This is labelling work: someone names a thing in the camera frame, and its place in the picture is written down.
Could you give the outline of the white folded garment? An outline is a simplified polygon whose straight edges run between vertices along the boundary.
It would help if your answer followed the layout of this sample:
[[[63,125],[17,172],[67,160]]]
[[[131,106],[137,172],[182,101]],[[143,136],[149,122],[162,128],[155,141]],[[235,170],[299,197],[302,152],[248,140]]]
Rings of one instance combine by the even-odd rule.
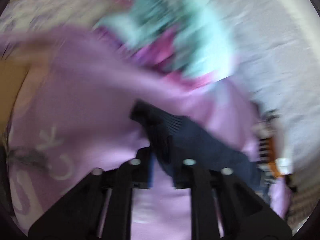
[[[281,175],[293,174],[293,162],[289,158],[277,158],[276,166]]]

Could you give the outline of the black white striped garment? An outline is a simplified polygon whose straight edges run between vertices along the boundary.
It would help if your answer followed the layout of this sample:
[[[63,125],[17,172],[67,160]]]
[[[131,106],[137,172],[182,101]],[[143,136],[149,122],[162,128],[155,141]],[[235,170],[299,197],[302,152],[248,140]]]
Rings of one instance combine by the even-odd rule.
[[[275,129],[274,120],[277,119],[276,111],[271,110],[265,112],[262,119],[253,126],[253,132],[259,139],[259,160],[258,166],[264,172],[269,172],[267,167],[267,151],[266,151],[266,139],[268,138],[269,131]]]

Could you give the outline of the white lace cover cloth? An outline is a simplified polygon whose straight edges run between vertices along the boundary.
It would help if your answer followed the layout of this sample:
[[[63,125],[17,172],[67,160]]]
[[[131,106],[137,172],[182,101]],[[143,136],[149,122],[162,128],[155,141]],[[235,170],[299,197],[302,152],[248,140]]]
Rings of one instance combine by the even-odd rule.
[[[319,15],[310,0],[213,0],[255,100],[276,109],[295,172],[319,169]]]

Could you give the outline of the navy blue knit cardigan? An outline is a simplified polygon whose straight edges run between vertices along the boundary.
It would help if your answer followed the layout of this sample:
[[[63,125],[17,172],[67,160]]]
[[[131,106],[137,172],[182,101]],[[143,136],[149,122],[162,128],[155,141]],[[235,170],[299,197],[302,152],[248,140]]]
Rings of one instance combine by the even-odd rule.
[[[136,101],[130,118],[143,127],[152,153],[176,183],[182,183],[183,161],[193,159],[207,170],[230,168],[253,191],[267,196],[268,185],[257,164],[188,117],[172,115],[144,101]]]

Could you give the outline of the purple printed bed sheet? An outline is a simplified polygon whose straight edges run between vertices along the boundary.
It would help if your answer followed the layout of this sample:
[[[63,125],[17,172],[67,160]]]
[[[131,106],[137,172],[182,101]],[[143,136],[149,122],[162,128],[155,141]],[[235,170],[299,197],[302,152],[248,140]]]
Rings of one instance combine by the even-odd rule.
[[[27,239],[290,239],[268,188],[233,170],[166,174],[136,101],[186,116],[258,166],[257,111],[229,78],[192,88],[119,53],[105,34],[57,27],[1,37],[7,196]]]

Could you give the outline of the orange folded garment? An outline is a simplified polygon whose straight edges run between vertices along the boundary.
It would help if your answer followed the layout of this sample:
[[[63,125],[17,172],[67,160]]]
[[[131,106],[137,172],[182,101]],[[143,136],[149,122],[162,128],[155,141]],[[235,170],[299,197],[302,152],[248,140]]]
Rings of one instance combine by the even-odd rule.
[[[270,130],[268,138],[266,139],[266,151],[267,151],[267,167],[274,178],[281,178],[283,175],[279,171],[277,165],[276,165],[276,159],[277,159],[277,150],[276,150],[276,141],[275,141],[275,131]]]

